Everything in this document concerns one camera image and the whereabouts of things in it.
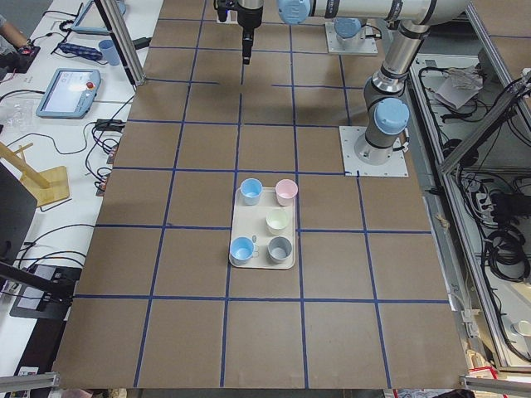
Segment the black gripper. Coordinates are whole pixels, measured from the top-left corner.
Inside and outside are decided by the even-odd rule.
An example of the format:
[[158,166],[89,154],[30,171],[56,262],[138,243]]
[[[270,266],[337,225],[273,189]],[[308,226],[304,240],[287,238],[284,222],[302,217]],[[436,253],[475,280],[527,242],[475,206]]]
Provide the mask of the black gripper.
[[237,22],[244,29],[241,39],[242,63],[249,65],[254,44],[254,29],[262,23],[262,0],[237,0],[236,10]]

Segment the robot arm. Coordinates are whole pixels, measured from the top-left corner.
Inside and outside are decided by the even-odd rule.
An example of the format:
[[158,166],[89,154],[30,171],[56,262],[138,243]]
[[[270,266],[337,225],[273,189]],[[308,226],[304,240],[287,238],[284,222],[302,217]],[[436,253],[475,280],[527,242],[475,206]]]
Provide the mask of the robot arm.
[[358,140],[360,158],[385,158],[407,126],[409,110],[399,99],[404,80],[430,27],[450,21],[468,6],[467,1],[278,1],[282,21],[298,25],[308,17],[381,18],[398,21],[398,30],[381,65],[364,88],[369,124]]

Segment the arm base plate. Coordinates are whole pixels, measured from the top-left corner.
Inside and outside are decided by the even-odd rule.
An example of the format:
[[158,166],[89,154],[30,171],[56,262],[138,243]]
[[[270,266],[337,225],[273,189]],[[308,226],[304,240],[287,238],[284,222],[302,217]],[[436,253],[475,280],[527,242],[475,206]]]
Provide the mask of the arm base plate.
[[397,138],[392,148],[375,148],[365,137],[364,126],[340,126],[343,169],[351,177],[408,177],[406,148]]
[[376,43],[378,35],[371,27],[363,26],[355,35],[348,30],[348,37],[343,37],[336,31],[334,22],[326,22],[324,28],[329,54],[353,56],[376,56],[378,54]]

